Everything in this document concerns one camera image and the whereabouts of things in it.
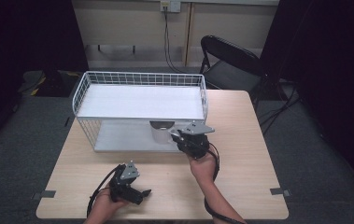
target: black backdrop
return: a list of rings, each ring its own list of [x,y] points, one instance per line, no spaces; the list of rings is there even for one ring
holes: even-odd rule
[[[281,0],[261,60],[271,78],[298,82],[324,137],[354,169],[354,1]]]
[[[0,126],[22,75],[47,67],[88,70],[70,0],[0,0]]]

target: white wire basket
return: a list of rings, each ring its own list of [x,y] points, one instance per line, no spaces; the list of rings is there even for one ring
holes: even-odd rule
[[[94,151],[177,151],[153,139],[151,121],[183,129],[205,123],[208,104],[200,74],[86,72],[73,111]]]

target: wooden table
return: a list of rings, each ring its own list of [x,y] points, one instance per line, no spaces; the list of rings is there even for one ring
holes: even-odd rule
[[[256,115],[245,91],[207,91],[208,139],[219,150],[216,184],[245,219],[284,219],[289,215]],[[89,197],[118,164],[134,161],[141,176],[137,190],[152,189],[140,205],[119,210],[114,219],[210,219],[188,160],[182,152],[95,153],[75,120],[42,198],[39,218],[85,218]]]

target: human hand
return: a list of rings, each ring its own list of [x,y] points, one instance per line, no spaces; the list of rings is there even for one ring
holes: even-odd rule
[[[214,152],[215,149],[210,146],[209,150]],[[199,184],[214,183],[214,173],[216,162],[214,157],[208,152],[200,159],[195,160],[188,156],[191,165],[191,173],[196,178]]]
[[[118,199],[117,202],[113,202],[110,199],[110,189],[109,185],[106,185],[106,188],[101,190],[97,197],[95,198],[94,205],[92,206],[92,211],[87,217],[85,224],[99,224],[104,223],[107,220],[110,220],[116,211],[123,206],[129,204],[129,202]]]

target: cable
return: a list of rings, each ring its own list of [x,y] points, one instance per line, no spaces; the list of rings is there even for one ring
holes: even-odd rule
[[[219,172],[219,164],[220,164],[220,158],[219,158],[219,152],[218,149],[212,144],[209,143],[209,145],[211,145],[215,151],[217,152],[217,155],[215,155],[214,152],[212,152],[211,150],[207,149],[206,151],[211,154],[214,157],[215,160],[215,171],[214,171],[214,176],[213,176],[213,180],[215,181],[215,179],[217,178],[218,172]],[[215,212],[214,210],[212,210],[212,208],[209,206],[208,202],[206,201],[206,198],[204,198],[204,207],[205,210],[213,217],[216,217],[220,220],[232,223],[232,224],[244,224],[243,222],[237,221],[235,219],[232,219],[230,217],[226,217],[224,215],[221,215],[217,212]]]
[[[267,131],[270,129],[270,127],[273,125],[273,123],[276,121],[276,119],[278,118],[278,116],[284,112],[285,110],[287,110],[288,108],[290,108],[292,105],[295,105],[297,102],[300,101],[300,97],[297,98],[295,101],[293,101],[292,103],[290,102],[290,100],[292,99],[294,93],[296,92],[296,86],[293,87],[292,93],[290,94],[290,97],[288,98],[287,102],[281,106],[279,109],[276,110],[271,110],[268,111],[266,113],[264,113],[263,115],[259,116],[259,119],[262,118],[264,115],[267,115],[270,112],[274,112],[269,118],[267,118],[266,120],[264,120],[263,122],[261,122],[260,126],[263,126],[263,124],[267,123],[270,119],[273,119],[270,124],[267,126],[267,128],[263,131],[263,135],[266,135]]]
[[[284,70],[284,67],[285,67],[286,63],[287,63],[287,58],[288,58],[288,56],[290,55],[290,52],[291,52],[291,49],[292,49],[292,43],[294,43],[294,41],[295,41],[297,35],[299,34],[300,30],[302,29],[302,25],[303,25],[304,19],[306,18],[306,16],[307,16],[309,10],[310,10],[311,7],[313,6],[314,1],[315,1],[315,0],[312,0],[312,1],[310,2],[310,4],[308,5],[307,9],[306,9],[305,12],[304,12],[304,15],[303,15],[302,19],[300,20],[300,22],[299,22],[299,24],[298,24],[298,27],[297,27],[297,29],[296,29],[296,32],[293,34],[292,40],[291,40],[290,45],[288,46],[288,49],[287,49],[286,56],[284,57],[284,59],[283,59],[283,61],[282,61],[282,64],[281,64],[281,66],[280,66],[280,69],[278,70],[277,78],[280,78],[280,77],[281,77],[281,74],[282,74],[282,72],[283,72],[283,70]],[[288,105],[288,103],[289,103],[290,100],[291,100],[291,97],[288,99],[288,101],[287,101],[283,106],[281,106],[281,107],[277,110],[277,112],[275,112],[275,113],[274,113],[270,118],[268,118],[266,121],[264,121],[263,123],[261,123],[261,126],[262,126],[265,122],[267,122],[267,121],[270,120],[271,118],[274,118],[274,119],[272,120],[272,122],[270,123],[270,125],[269,125],[269,126],[266,128],[266,130],[263,132],[263,135],[265,135],[265,134],[267,133],[267,131],[269,130],[270,126],[275,122],[276,118],[279,116],[279,114],[280,114],[281,112],[285,111],[285,110],[286,110],[287,108],[289,108],[290,106],[296,104],[297,101],[299,100],[299,99],[298,99],[298,100],[296,100],[295,102],[293,102],[293,103],[291,103],[290,105]]]
[[[87,205],[87,217],[89,216],[90,212],[92,211],[92,205],[94,204],[95,198],[97,197],[98,193],[101,192],[103,189],[108,189],[108,188],[103,188],[101,187],[104,185],[106,180],[117,170],[119,169],[121,165],[118,165],[115,167],[107,176],[104,178],[104,180],[101,182],[101,184],[98,186],[98,188],[92,193],[92,196],[90,197],[89,204]]]
[[[188,74],[187,72],[181,71],[177,69],[171,60],[171,55],[170,55],[170,39],[169,39],[169,34],[168,34],[168,15],[167,7],[163,7],[164,11],[164,18],[165,18],[165,30],[164,30],[164,53],[165,53],[165,60],[168,64],[168,67],[170,67],[175,73],[182,73],[182,74]]]

